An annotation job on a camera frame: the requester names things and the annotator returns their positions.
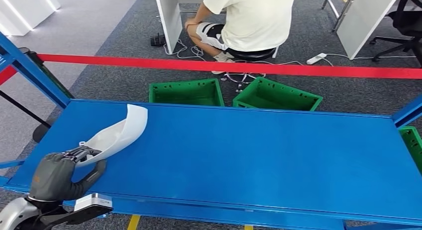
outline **man's leg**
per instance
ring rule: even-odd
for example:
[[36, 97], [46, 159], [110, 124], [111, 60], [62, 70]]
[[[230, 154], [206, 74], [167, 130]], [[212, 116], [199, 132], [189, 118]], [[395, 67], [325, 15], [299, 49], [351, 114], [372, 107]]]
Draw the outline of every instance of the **man's leg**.
[[211, 45], [208, 45], [208, 44], [201, 42], [201, 37], [199, 37], [199, 35], [197, 34], [198, 25], [199, 24], [190, 25], [190, 26], [188, 26], [188, 30], [187, 30], [189, 37], [192, 39], [192, 41], [195, 43], [195, 45], [200, 47], [204, 52], [208, 53], [211, 56], [216, 56], [216, 55], [220, 54], [221, 50], [218, 50]]
[[197, 34], [198, 25], [199, 24], [189, 25], [187, 28], [188, 35], [191, 40], [195, 43], [195, 45], [197, 45], [207, 54], [211, 55], [218, 62], [233, 62], [221, 50], [201, 42], [201, 37]]

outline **electrical cable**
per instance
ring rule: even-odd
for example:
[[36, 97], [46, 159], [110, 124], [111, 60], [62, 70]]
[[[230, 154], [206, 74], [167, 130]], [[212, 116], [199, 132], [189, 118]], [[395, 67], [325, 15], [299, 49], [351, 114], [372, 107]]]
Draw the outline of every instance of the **electrical cable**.
[[191, 52], [194, 54], [194, 56], [192, 56], [192, 57], [181, 57], [180, 56], [180, 53], [181, 52], [184, 52], [184, 51], [186, 51], [187, 49], [188, 49], [188, 47], [179, 39], [179, 40], [177, 40], [177, 43], [179, 43], [181, 46], [182, 46], [182, 48], [179, 50], [179, 51], [177, 51], [177, 52], [175, 52], [175, 53], [173, 53], [173, 54], [170, 54], [168, 51], [167, 51], [167, 43], [166, 44], [164, 44], [164, 51], [166, 52], [166, 54], [167, 55], [176, 55], [178, 58], [180, 58], [180, 59], [188, 59], [188, 58], [199, 58], [199, 59], [201, 59], [201, 60], [203, 60], [203, 61], [206, 61], [204, 58], [203, 58], [203, 56], [204, 56], [204, 51], [202, 50], [202, 49], [200, 49], [198, 46], [194, 46], [194, 47], [191, 47]]
[[[191, 57], [181, 57], [180, 56], [180, 53], [182, 53], [182, 52], [184, 52], [184, 51], [186, 51], [187, 49], [188, 49], [188, 47], [179, 39], [179, 40], [177, 40], [177, 43], [179, 43], [181, 46], [182, 46], [182, 48], [179, 50], [179, 51], [177, 51], [177, 52], [174, 52], [173, 54], [170, 54], [169, 52], [168, 52], [168, 50], [167, 50], [167, 44], [164, 44], [164, 52], [167, 54], [167, 55], [176, 55], [178, 58], [180, 58], [180, 59], [188, 59], [188, 58], [200, 58], [201, 60], [203, 60], [203, 61], [206, 61], [204, 58], [203, 58], [203, 56], [204, 56], [204, 51], [202, 50], [202, 49], [200, 49], [198, 46], [193, 46], [193, 47], [191, 47], [191, 52], [194, 54], [194, 56], [191, 56]], [[235, 62], [246, 62], [246, 61], [244, 61], [244, 60], [237, 60], [237, 61], [235, 61]], [[271, 62], [266, 62], [266, 61], [255, 61], [255, 62], [253, 62], [253, 63], [267, 63], [267, 64], [271, 64], [271, 65], [275, 65], [274, 63], [271, 63]], [[303, 64], [302, 63], [300, 63], [300, 62], [298, 62], [298, 61], [292, 61], [292, 62], [286, 62], [286, 63], [281, 63], [281, 64], [279, 64], [279, 65], [287, 65], [287, 64], [291, 64], [291, 63], [297, 63], [297, 64], [299, 64], [299, 65], [301, 65], [301, 66], [303, 66]]]
[[[179, 43], [181, 46], [182, 46], [182, 48], [179, 50], [179, 51], [177, 51], [177, 52], [175, 52], [175, 53], [173, 53], [173, 54], [170, 54], [169, 52], [168, 52], [168, 50], [167, 50], [167, 44], [164, 44], [164, 52], [167, 54], [167, 55], [176, 55], [179, 59], [188, 59], [188, 58], [199, 58], [199, 59], [201, 59], [201, 60], [203, 60], [203, 61], [206, 61], [204, 58], [203, 58], [203, 56], [204, 56], [204, 51], [202, 50], [202, 49], [200, 49], [198, 46], [193, 46], [193, 47], [191, 47], [191, 52], [194, 54], [194, 56], [190, 56], [190, 57], [182, 57], [182, 56], [180, 56], [180, 54], [182, 53], [182, 52], [184, 52], [184, 51], [186, 51], [186, 50], [188, 50], [188, 47], [179, 39], [179, 40], [177, 40], [177, 43]], [[339, 57], [345, 57], [345, 58], [349, 58], [348, 56], [346, 56], [346, 55], [342, 55], [342, 54], [335, 54], [335, 53], [329, 53], [329, 54], [327, 54], [327, 56], [339, 56]], [[386, 57], [379, 57], [379, 58], [416, 58], [416, 56], [386, 56]], [[373, 57], [357, 57], [357, 58], [354, 58], [354, 59], [373, 59]], [[323, 60], [324, 61], [326, 61], [330, 66], [332, 66], [332, 67], [334, 67], [334, 65], [333, 65], [333, 63], [331, 63], [329, 60], [327, 60], [326, 58], [323, 58]], [[237, 60], [237, 61], [235, 61], [235, 62], [246, 62], [246, 61], [243, 61], [243, 60]], [[299, 65], [301, 65], [301, 66], [303, 66], [303, 64], [302, 63], [300, 63], [299, 61], [292, 61], [292, 62], [286, 62], [286, 63], [281, 63], [281, 64], [274, 64], [274, 63], [270, 63], [270, 62], [266, 62], [266, 61], [255, 61], [255, 62], [252, 62], [252, 63], [267, 63], [267, 64], [271, 64], [271, 65], [287, 65], [287, 64], [293, 64], [293, 63], [296, 63], [296, 64], [299, 64]]]
[[[349, 58], [346, 55], [332, 54], [332, 53], [327, 54], [327, 56], [339, 56], [339, 57]], [[353, 60], [355, 60], [355, 59], [373, 59], [373, 58], [374, 57], [356, 57]], [[416, 58], [416, 56], [387, 56], [387, 57], [379, 57], [379, 58]]]
[[328, 62], [330, 64], [330, 66], [334, 66], [330, 61], [328, 61], [327, 59], [323, 58], [324, 61]]
[[50, 214], [50, 213], [52, 213], [52, 212], [54, 212], [54, 211], [58, 210], [60, 207], [62, 207], [62, 205], [59, 205], [59, 206], [57, 206], [55, 209], [53, 209], [53, 210], [51, 210], [51, 211], [48, 211], [48, 212], [46, 212], [46, 213], [41, 213], [41, 210], [39, 210], [39, 212], [40, 212], [41, 214], [40, 214], [40, 215], [38, 215], [38, 217], [35, 219], [34, 223], [32, 224], [31, 230], [33, 230], [33, 229], [34, 229], [35, 224], [37, 223], [37, 221], [38, 221], [38, 220], [40, 220], [40, 218], [42, 218], [43, 216], [45, 216], [45, 215], [47, 215], [47, 214]]

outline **black stool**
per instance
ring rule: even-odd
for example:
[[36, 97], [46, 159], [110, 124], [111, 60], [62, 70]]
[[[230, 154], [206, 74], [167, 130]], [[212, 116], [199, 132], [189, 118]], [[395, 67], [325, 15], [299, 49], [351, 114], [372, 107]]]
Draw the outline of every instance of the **black stool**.
[[[238, 58], [240, 60], [244, 60], [246, 62], [256, 62], [262, 61], [274, 55], [277, 48], [272, 48], [263, 51], [256, 51], [256, 52], [240, 52], [228, 48], [226, 52], [231, 54], [233, 57]], [[226, 72], [224, 76], [221, 78], [222, 81], [226, 81], [229, 78], [232, 82], [238, 83], [237, 85], [237, 93], [241, 93], [243, 90], [241, 89], [243, 85], [251, 83], [256, 77], [251, 73], [230, 73]]]

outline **white cable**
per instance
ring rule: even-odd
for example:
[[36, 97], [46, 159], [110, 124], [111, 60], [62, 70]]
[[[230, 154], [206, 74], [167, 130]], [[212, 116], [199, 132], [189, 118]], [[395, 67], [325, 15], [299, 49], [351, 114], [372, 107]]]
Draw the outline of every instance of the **white cable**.
[[188, 47], [185, 45], [185, 44], [183, 44], [183, 42], [179, 39], [179, 40], [177, 40], [177, 43], [179, 43], [181, 46], [182, 46], [182, 48], [179, 50], [179, 51], [177, 51], [177, 52], [174, 52], [173, 54], [170, 54], [168, 51], [167, 51], [167, 44], [164, 44], [164, 52], [166, 52], [166, 54], [167, 55], [176, 55], [178, 58], [180, 58], [180, 59], [187, 59], [187, 58], [200, 58], [200, 59], [202, 59], [203, 61], [206, 61], [204, 58], [203, 58], [203, 56], [204, 56], [204, 51], [202, 50], [202, 49], [200, 49], [198, 46], [194, 46], [194, 47], [191, 47], [191, 52], [195, 55], [195, 56], [192, 56], [192, 57], [181, 57], [180, 56], [180, 53], [181, 52], [184, 52], [184, 51], [186, 51], [187, 49], [188, 49]]
[[330, 64], [330, 66], [334, 66], [330, 61], [328, 61], [327, 59], [323, 58], [324, 61], [328, 62]]
[[[191, 57], [181, 57], [180, 56], [180, 53], [181, 52], [184, 52], [184, 51], [186, 51], [187, 49], [188, 49], [188, 47], [179, 39], [179, 40], [177, 40], [177, 43], [179, 43], [181, 46], [182, 46], [182, 48], [179, 50], [179, 51], [177, 51], [177, 52], [174, 52], [173, 54], [170, 54], [168, 51], [167, 51], [167, 44], [164, 44], [164, 52], [167, 54], [167, 55], [176, 55], [178, 58], [180, 58], [180, 59], [187, 59], [187, 58], [200, 58], [200, 59], [202, 59], [203, 61], [206, 61], [204, 58], [203, 58], [203, 56], [204, 56], [204, 51], [202, 50], [202, 49], [200, 49], [198, 46], [194, 46], [194, 47], [191, 47], [191, 52], [194, 54], [194, 56], [191, 56]], [[237, 60], [237, 61], [235, 61], [235, 62], [246, 62], [246, 61], [244, 61], [244, 60]], [[271, 62], [266, 62], [266, 61], [256, 61], [256, 62], [253, 62], [253, 63], [267, 63], [267, 64], [271, 64], [271, 65], [275, 65], [274, 63], [271, 63]], [[301, 65], [301, 66], [303, 66], [303, 64], [302, 63], [300, 63], [300, 62], [298, 62], [298, 61], [292, 61], [292, 62], [286, 62], [286, 63], [281, 63], [281, 64], [279, 64], [279, 65], [286, 65], [286, 64], [291, 64], [291, 63], [297, 63], [297, 64], [299, 64], [299, 65]]]
[[[271, 63], [271, 62], [266, 62], [266, 61], [256, 61], [256, 62], [253, 62], [253, 63], [267, 63], [267, 64], [275, 65], [274, 63]], [[298, 62], [298, 61], [286, 62], [286, 63], [280, 63], [280, 64], [278, 64], [278, 65], [287, 65], [287, 64], [291, 64], [291, 63], [297, 63], [297, 64], [299, 64], [299, 65], [303, 66], [303, 64], [302, 64], [302, 63], [300, 63], [300, 62]]]
[[[339, 57], [345, 57], [345, 58], [349, 58], [346, 55], [341, 55], [341, 54], [327, 54], [327, 56], [339, 56]], [[374, 57], [356, 57], [354, 59], [372, 59]], [[416, 58], [416, 56], [388, 56], [388, 57], [379, 57], [379, 58]]]

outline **black chair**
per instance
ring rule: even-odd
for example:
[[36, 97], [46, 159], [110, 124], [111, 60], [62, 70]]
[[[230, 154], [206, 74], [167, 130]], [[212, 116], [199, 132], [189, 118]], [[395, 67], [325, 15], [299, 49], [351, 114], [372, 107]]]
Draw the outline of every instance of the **black chair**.
[[[231, 48], [228, 48], [226, 50], [226, 52], [230, 53], [233, 57], [240, 60], [244, 60], [246, 62], [256, 62], [256, 61], [265, 60], [273, 56], [276, 51], [277, 51], [277, 48], [272, 48], [272, 49], [263, 50], [263, 51], [256, 51], [256, 52], [240, 52], [240, 51], [233, 50]], [[229, 78], [232, 82], [238, 83], [236, 92], [241, 93], [243, 91], [241, 89], [242, 86], [251, 83], [254, 79], [256, 79], [256, 76], [251, 73], [226, 72], [224, 76], [221, 78], [221, 80], [226, 81], [227, 78]]]
[[[422, 52], [421, 52], [421, 43], [422, 38], [422, 11], [404, 11], [406, 3], [409, 0], [400, 0], [399, 7], [397, 11], [388, 14], [388, 16], [393, 19], [393, 26], [405, 36], [413, 37], [410, 40], [398, 39], [398, 38], [388, 38], [388, 37], [375, 37], [369, 44], [374, 45], [377, 43], [377, 40], [384, 40], [388, 42], [394, 42], [401, 44], [398, 47], [392, 48], [385, 52], [378, 53], [372, 61], [380, 61], [380, 57], [391, 53], [394, 51], [402, 50], [408, 52], [413, 50], [415, 56], [417, 57], [419, 63], [422, 65]], [[417, 6], [422, 7], [422, 2], [419, 0], [411, 0]]]

